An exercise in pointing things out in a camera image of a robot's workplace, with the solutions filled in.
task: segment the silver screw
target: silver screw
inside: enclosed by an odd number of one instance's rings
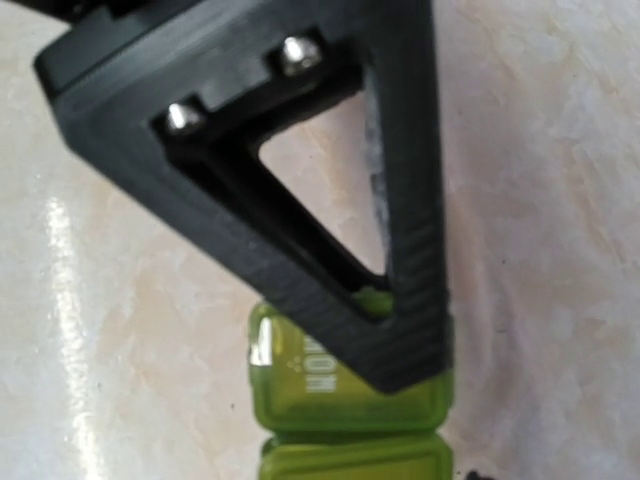
[[[181,103],[173,103],[167,111],[167,132],[170,135],[188,135],[204,123],[204,116],[195,108]]]
[[[322,50],[308,37],[289,37],[284,41],[280,62],[288,77],[294,77],[322,62]]]

